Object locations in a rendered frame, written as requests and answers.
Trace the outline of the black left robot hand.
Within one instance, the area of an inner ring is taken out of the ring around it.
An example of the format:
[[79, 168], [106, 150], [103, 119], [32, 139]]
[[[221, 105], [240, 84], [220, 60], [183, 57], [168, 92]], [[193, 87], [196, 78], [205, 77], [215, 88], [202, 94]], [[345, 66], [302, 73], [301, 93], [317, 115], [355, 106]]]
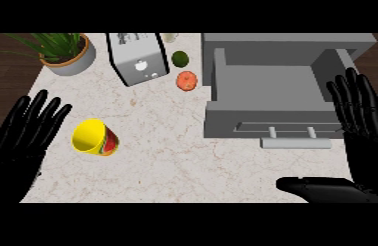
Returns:
[[72, 105], [54, 97], [47, 106], [47, 90], [34, 98], [22, 96], [0, 125], [0, 203], [19, 203], [39, 175], [48, 145]]

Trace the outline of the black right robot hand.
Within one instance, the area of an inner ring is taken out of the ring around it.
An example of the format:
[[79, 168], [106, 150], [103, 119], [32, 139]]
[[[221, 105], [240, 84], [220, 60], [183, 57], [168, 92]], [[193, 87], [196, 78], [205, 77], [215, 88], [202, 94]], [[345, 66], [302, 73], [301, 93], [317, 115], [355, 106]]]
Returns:
[[326, 88], [342, 128], [351, 180], [282, 177], [276, 188], [308, 203], [378, 204], [378, 94], [367, 77], [351, 67]]

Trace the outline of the yellow cup with red print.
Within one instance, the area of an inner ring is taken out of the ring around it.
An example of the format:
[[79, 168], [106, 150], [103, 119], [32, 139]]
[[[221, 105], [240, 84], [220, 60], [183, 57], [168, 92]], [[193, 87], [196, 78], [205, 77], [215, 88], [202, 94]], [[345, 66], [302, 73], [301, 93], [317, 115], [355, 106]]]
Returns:
[[119, 140], [103, 121], [91, 118], [75, 127], [70, 145], [81, 153], [109, 156], [118, 149]]

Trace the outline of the grey open drawer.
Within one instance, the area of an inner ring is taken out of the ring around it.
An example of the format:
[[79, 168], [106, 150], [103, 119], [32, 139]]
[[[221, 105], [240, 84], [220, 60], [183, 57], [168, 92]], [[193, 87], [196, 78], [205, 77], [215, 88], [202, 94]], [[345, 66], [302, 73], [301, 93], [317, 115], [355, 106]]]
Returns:
[[342, 137], [326, 83], [354, 65], [344, 49], [324, 50], [304, 66], [228, 65], [214, 50], [211, 100], [205, 106], [206, 138]]

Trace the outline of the grey drawer cabinet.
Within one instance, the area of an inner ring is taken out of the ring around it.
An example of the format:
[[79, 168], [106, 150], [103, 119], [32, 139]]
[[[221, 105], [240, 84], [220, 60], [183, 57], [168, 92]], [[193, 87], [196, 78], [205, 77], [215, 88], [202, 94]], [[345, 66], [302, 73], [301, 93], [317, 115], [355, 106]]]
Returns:
[[351, 60], [375, 45], [370, 33], [202, 33], [202, 84], [211, 85], [214, 50], [227, 65], [310, 65], [327, 49], [344, 49]]

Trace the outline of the potted green plant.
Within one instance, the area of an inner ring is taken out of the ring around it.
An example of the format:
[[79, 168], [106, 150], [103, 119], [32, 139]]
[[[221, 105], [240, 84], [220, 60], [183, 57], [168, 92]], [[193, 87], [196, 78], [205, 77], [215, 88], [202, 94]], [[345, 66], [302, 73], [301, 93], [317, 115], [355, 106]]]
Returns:
[[84, 33], [32, 33], [35, 42], [16, 33], [6, 36], [37, 52], [35, 58], [59, 76], [79, 74], [93, 64], [96, 49]]

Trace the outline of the silver toaster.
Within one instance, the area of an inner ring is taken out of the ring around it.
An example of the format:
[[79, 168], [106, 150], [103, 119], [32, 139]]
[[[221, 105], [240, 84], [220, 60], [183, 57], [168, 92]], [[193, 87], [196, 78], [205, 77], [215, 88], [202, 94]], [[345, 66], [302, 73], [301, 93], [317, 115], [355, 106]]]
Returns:
[[158, 33], [106, 33], [109, 62], [127, 87], [169, 73]]

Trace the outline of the orange fruit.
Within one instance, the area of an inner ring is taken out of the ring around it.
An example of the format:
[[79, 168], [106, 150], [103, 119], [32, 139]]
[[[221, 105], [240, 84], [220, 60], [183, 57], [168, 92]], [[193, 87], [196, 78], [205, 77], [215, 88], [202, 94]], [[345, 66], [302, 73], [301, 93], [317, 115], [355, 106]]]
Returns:
[[197, 77], [190, 71], [183, 71], [177, 75], [175, 85], [183, 91], [195, 89], [197, 84]]

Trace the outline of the green lime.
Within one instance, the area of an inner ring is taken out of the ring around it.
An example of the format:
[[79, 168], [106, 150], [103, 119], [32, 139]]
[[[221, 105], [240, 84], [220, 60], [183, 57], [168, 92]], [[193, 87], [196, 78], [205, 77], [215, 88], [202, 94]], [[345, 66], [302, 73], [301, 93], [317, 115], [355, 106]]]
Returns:
[[175, 51], [171, 55], [171, 62], [175, 67], [183, 68], [189, 64], [189, 56], [183, 51]]

